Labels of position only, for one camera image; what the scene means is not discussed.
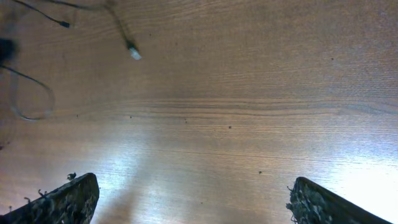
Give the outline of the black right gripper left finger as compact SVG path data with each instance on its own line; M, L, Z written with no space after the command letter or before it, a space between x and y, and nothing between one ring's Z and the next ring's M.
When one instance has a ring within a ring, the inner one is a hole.
M68 182L50 191L38 190L39 198L1 215L1 224L86 224L95 214L100 198L96 175L68 174Z

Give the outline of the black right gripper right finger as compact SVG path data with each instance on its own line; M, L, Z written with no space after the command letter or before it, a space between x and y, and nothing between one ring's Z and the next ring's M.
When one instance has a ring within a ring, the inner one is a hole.
M305 177L297 177L286 208L297 224L391 224Z

